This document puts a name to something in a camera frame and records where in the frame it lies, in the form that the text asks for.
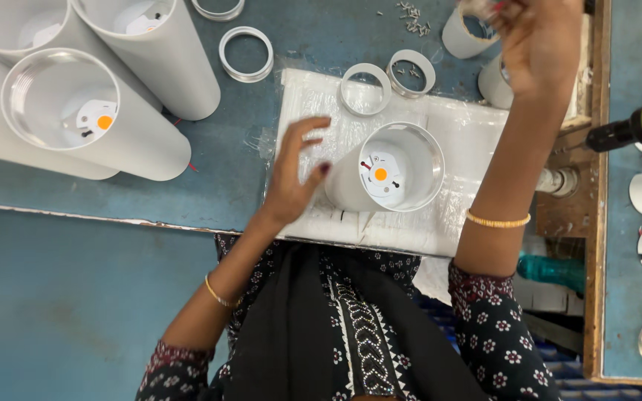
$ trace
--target blue table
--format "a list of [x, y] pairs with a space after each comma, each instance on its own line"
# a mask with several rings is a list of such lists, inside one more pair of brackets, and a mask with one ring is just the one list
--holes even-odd
[[[617, 121], [642, 106], [642, 1], [613, 0], [612, 25], [610, 119]], [[642, 215], [629, 198], [637, 173], [642, 155], [635, 146], [610, 152], [601, 377], [642, 383], [642, 265], [636, 251]]]
[[[256, 84], [242, 84], [227, 75], [217, 51], [222, 35], [236, 26], [265, 32], [274, 46], [276, 68], [289, 58], [305, 59], [326, 71], [344, 71], [359, 62], [385, 68], [397, 50], [420, 51], [426, 42], [439, 43], [454, 0], [417, 0], [415, 5], [422, 11], [420, 22], [432, 27], [422, 38], [406, 32], [394, 1], [249, 1], [229, 23], [210, 22], [192, 10], [222, 89], [214, 114], [177, 125], [191, 142], [191, 163], [197, 172], [187, 169], [162, 183], [126, 173], [90, 181], [0, 161], [0, 206], [201, 231], [241, 231], [263, 200], [269, 162], [260, 157], [257, 142], [265, 128], [276, 128], [281, 97], [274, 74]], [[255, 39], [236, 38], [227, 47], [227, 58], [240, 71], [253, 72], [266, 60], [265, 51]], [[477, 74], [497, 52], [498, 44], [469, 60], [446, 53], [435, 65], [433, 93], [479, 100]], [[173, 115], [167, 117], [177, 121]]]

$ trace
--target bangle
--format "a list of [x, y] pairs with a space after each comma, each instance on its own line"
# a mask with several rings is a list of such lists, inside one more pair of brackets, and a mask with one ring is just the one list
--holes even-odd
[[212, 296], [215, 297], [217, 302], [221, 303], [222, 305], [224, 305], [226, 307], [231, 307], [233, 309], [236, 308], [237, 306], [239, 306], [239, 304], [242, 302], [241, 299], [239, 299], [234, 305], [232, 305], [231, 303], [229, 303], [229, 302], [225, 301], [224, 299], [220, 298], [219, 296], [217, 296], [217, 294], [215, 294], [215, 291], [212, 289], [212, 287], [210, 287], [210, 281], [207, 280], [208, 276], [209, 276], [209, 274], [205, 276], [205, 284], [207, 285], [207, 289], [210, 291], [210, 294], [212, 294]]
[[479, 218], [473, 215], [472, 213], [469, 213], [469, 209], [467, 209], [465, 213], [467, 214], [467, 219], [472, 223], [477, 223], [479, 225], [483, 225], [485, 227], [492, 227], [492, 228], [522, 227], [522, 225], [526, 225], [531, 220], [531, 215], [529, 213], [527, 213], [526, 217], [523, 218], [522, 220], [516, 220], [516, 221], [494, 221], [494, 220], [487, 220], [485, 218]]

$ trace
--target fingernail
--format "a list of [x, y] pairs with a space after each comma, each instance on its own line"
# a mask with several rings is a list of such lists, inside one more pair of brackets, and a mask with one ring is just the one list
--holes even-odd
[[323, 174], [324, 176], [328, 174], [328, 171], [330, 169], [331, 169], [331, 162], [328, 162], [328, 161], [321, 163], [321, 165], [319, 166], [319, 170], [321, 170], [321, 174]]

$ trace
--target white foam sheet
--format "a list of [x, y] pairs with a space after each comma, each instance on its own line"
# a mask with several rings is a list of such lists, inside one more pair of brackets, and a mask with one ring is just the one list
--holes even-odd
[[[437, 96], [406, 99], [393, 93], [385, 110], [361, 118], [345, 110], [338, 100], [340, 82], [341, 78], [312, 71], [286, 68], [282, 72], [277, 154], [290, 123], [309, 115], [332, 117], [328, 129], [309, 135], [323, 136], [324, 141], [302, 152], [302, 182], [318, 162], [338, 161], [377, 128], [406, 121], [427, 129], [440, 144], [446, 167], [444, 184], [437, 198], [419, 211], [374, 215], [336, 209], [320, 186], [301, 218], [287, 226], [280, 237], [454, 256], [464, 211], [477, 195], [508, 112]], [[350, 103], [361, 110], [372, 108], [382, 96], [380, 87], [369, 84], [350, 81], [348, 88]]]

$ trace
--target woman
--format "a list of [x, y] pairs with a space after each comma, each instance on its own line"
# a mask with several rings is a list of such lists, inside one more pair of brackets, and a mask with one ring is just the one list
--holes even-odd
[[[303, 136], [330, 124], [307, 118], [289, 127], [244, 234], [215, 236], [220, 263], [165, 331], [136, 399], [557, 400], [511, 276], [571, 96], [581, 13], [581, 0], [511, 0], [492, 19], [514, 102], [450, 265], [461, 357], [409, 299], [418, 258], [274, 240], [331, 169], [298, 182], [299, 151], [322, 141]], [[230, 359], [208, 386], [225, 326]]]

